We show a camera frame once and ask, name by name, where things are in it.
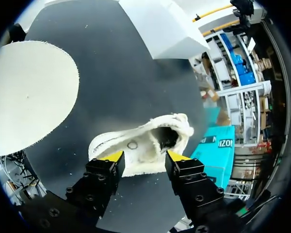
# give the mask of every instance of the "black surface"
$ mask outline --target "black surface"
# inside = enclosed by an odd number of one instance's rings
[[[185,113],[195,129],[191,155],[205,132],[203,107],[188,60],[152,60],[118,2],[67,1],[44,8],[26,40],[47,41],[68,52],[80,73],[76,104],[67,119],[28,148],[45,187],[65,197],[85,171],[91,140],[149,119]],[[184,211],[165,173],[123,178],[99,227],[118,232],[167,232]]]

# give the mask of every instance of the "white box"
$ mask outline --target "white box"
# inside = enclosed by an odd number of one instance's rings
[[[227,71],[227,67],[225,65],[225,62],[222,60],[220,62],[216,62],[214,64],[215,66],[215,69],[217,71],[217,74],[218,74],[218,79],[220,81],[229,81],[230,80],[230,76],[229,76],[229,73]]]
[[[209,49],[192,19],[172,0],[121,0],[120,5],[153,59],[189,59]]]
[[[228,96],[227,100],[230,109],[239,109],[239,99],[237,94]]]
[[[242,116],[240,111],[231,112],[231,125],[241,125]]]
[[[214,40],[209,41],[208,46],[210,49],[208,51],[208,54],[212,60],[218,60],[218,59],[223,57],[219,46],[217,45],[217,43]]]

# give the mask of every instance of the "teal cardboard box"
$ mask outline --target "teal cardboard box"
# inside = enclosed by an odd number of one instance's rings
[[[209,127],[191,158],[200,160],[207,176],[225,189],[232,173],[234,150],[234,126]]]

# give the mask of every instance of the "white felt disc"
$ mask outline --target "white felt disc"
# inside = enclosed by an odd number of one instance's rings
[[[0,156],[22,150],[71,112],[79,73],[68,53],[39,41],[0,49]]]

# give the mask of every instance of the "screw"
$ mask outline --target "screw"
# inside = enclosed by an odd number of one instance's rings
[[[204,200],[204,197],[203,197],[202,195],[197,195],[197,196],[195,197],[195,200],[198,201],[198,202],[201,202],[201,201]]]
[[[224,193],[224,189],[223,188],[217,188],[217,192],[222,194],[222,193]]]
[[[91,194],[88,194],[88,195],[86,196],[86,199],[89,200],[89,201],[93,201],[93,200],[94,200],[94,196],[91,195]]]
[[[45,218],[40,219],[39,223],[40,223],[41,227],[43,227],[43,228],[49,228],[49,226],[50,226],[49,221],[47,221]]]
[[[99,180],[99,181],[104,181],[105,179],[106,179],[106,177],[103,176],[103,175],[98,176],[98,180]]]
[[[72,193],[73,192],[73,188],[71,188],[71,187],[66,188],[66,192],[67,193]]]
[[[196,233],[208,233],[209,228],[207,226],[201,225],[196,228]]]
[[[49,214],[51,217],[58,217],[58,215],[59,215],[59,210],[58,210],[58,209],[55,209],[55,208],[50,208],[49,211],[48,211],[48,214]]]

